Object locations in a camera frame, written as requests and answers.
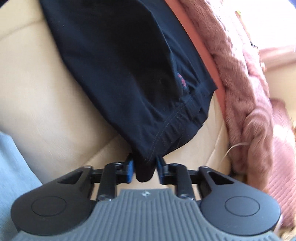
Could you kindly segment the beige leather mattress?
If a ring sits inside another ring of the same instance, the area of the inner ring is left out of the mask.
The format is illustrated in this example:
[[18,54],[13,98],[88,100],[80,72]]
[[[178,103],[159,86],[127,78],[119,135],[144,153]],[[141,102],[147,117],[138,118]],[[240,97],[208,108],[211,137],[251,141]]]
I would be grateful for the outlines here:
[[[66,70],[38,1],[1,7],[1,131],[43,183],[81,166],[122,161],[130,150]],[[165,160],[229,174],[227,150],[215,93],[202,128]]]

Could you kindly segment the salmon pink bed sheet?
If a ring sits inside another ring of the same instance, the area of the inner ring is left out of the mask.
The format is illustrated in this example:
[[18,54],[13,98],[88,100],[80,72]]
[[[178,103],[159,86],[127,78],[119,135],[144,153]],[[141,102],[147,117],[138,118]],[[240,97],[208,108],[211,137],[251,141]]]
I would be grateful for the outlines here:
[[211,75],[212,79],[214,80],[217,90],[215,91],[220,109],[225,120],[225,88],[220,79],[218,69],[216,64],[210,55],[208,49],[206,48],[201,36],[195,29],[191,19],[188,17],[185,9],[183,8],[182,4],[177,0],[165,0],[168,4],[170,9],[173,11],[175,16],[178,18],[179,22],[187,32],[188,36],[190,37],[192,43],[194,44],[196,50],[198,51],[199,55],[201,56],[204,65],[206,66],[209,74]]

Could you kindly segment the pink fluffy blanket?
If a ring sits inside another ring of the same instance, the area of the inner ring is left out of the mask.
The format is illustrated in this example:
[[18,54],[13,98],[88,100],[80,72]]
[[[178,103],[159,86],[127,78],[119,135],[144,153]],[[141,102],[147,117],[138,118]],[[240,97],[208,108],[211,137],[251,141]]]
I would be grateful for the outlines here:
[[225,1],[182,1],[225,88],[233,170],[265,190],[273,165],[273,108],[257,50]]

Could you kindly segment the black pants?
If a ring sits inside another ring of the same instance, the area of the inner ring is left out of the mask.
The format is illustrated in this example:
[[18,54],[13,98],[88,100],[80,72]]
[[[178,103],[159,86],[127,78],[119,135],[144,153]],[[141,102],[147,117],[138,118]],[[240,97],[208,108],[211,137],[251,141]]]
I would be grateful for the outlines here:
[[185,145],[216,85],[165,1],[41,1],[66,67],[128,142],[137,180]]

